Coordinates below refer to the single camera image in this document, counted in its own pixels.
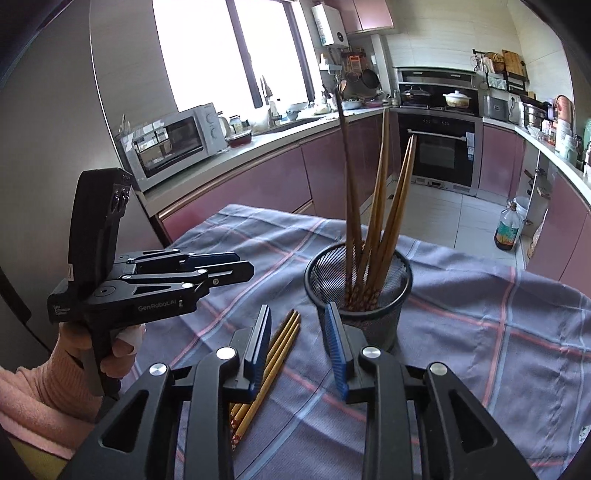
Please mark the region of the pink sleeve left forearm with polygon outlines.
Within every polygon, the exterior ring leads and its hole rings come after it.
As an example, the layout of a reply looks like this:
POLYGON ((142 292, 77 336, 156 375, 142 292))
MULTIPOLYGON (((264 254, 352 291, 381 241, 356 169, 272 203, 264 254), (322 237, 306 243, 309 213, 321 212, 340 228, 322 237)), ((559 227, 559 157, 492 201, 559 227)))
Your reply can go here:
POLYGON ((102 403, 61 344, 38 367, 3 368, 0 395, 1 426, 7 433, 64 460, 94 428, 102 403))

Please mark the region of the person's left hand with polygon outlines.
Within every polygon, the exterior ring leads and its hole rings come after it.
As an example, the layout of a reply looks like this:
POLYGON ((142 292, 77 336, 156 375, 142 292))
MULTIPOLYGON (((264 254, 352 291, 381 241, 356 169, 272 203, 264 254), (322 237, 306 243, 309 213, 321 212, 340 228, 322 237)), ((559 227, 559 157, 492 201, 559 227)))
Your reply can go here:
MULTIPOLYGON (((127 327, 113 340, 111 353, 100 363, 100 371, 114 379, 125 377, 131 370, 135 357, 141 347, 146 327, 144 324, 127 327)), ((91 350, 89 332, 70 323, 60 323, 57 346, 78 366, 82 363, 82 354, 91 350)))

